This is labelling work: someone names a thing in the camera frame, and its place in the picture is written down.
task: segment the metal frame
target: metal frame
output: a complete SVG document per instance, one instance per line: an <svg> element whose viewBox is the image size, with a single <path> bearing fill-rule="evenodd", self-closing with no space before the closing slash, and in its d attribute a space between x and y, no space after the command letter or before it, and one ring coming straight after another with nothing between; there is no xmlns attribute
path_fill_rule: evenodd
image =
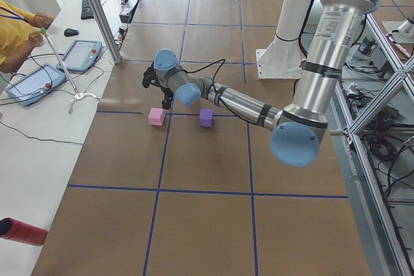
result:
<svg viewBox="0 0 414 276"><path fill-rule="evenodd" d="M119 53L118 45L115 43L114 37L109 27L107 18L105 17L104 10L102 9L100 0L89 0L94 17L98 23L98 27L102 33L103 40L108 47L109 53L111 53L112 59L115 64L121 62L122 56Z"/></svg>
<svg viewBox="0 0 414 276"><path fill-rule="evenodd" d="M367 124L393 99L393 97L404 88L414 102L414 82L412 77L408 74L414 69L414 57L411 57L406 64L402 64L401 60L394 53L388 40L383 35L380 27L374 20L371 14L367 15L367 24L376 40L386 55L386 58L390 62L395 73L388 80L385 87L370 101L369 105L360 113L354 120L352 119L351 113L349 112L348 105L345 98L343 97L342 89L339 83L336 84L335 92L340 102L343 115L347 122L347 129L345 133L348 135L348 142L353 143L364 169L365 177L369 184L371 194L375 201L378 214L384 230L386 232L389 244L393 250L395 261L398 264L401 275L412 276L409 263L407 262L404 252L401 248L400 242L398 241L397 232L395 231L392 216L382 199L382 194L378 187L375 172L371 169L369 159L367 157L366 149L358 136Z"/></svg>

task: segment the tablet device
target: tablet device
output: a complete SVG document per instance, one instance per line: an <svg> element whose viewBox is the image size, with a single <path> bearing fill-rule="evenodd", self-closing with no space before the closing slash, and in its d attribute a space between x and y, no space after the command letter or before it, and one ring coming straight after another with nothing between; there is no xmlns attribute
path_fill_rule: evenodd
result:
<svg viewBox="0 0 414 276"><path fill-rule="evenodd" d="M101 49L100 41L75 40L62 56L62 60L67 70L85 72L92 67ZM56 68L63 70L60 64L57 64Z"/></svg>
<svg viewBox="0 0 414 276"><path fill-rule="evenodd" d="M6 93L23 106L29 106L61 85L66 75L46 63L6 88Z"/></svg>

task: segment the cube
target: cube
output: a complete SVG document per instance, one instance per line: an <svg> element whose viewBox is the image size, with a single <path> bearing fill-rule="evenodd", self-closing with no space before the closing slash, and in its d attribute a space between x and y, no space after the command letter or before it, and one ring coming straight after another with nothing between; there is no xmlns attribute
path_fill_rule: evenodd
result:
<svg viewBox="0 0 414 276"><path fill-rule="evenodd" d="M200 126L211 127L213 125L213 111L211 109L200 109Z"/></svg>
<svg viewBox="0 0 414 276"><path fill-rule="evenodd" d="M166 113L164 109L159 108L151 108L148 121L151 125L161 126L164 123L164 119L166 118Z"/></svg>

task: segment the computer mouse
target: computer mouse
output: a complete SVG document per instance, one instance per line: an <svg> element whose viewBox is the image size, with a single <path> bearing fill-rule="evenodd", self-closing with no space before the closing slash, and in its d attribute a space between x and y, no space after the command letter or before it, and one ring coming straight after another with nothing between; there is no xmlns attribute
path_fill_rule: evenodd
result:
<svg viewBox="0 0 414 276"><path fill-rule="evenodd" d="M63 34L65 35L65 37L76 36L79 34L79 30L76 28L70 27L70 28L66 28Z"/></svg>

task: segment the red can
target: red can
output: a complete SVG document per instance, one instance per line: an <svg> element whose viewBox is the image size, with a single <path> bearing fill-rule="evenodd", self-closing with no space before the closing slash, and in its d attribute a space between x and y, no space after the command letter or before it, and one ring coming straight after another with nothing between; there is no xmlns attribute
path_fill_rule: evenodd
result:
<svg viewBox="0 0 414 276"><path fill-rule="evenodd" d="M0 221L0 237L14 240L33 246L41 246L45 243L48 231L18 221L12 218L4 218Z"/></svg>

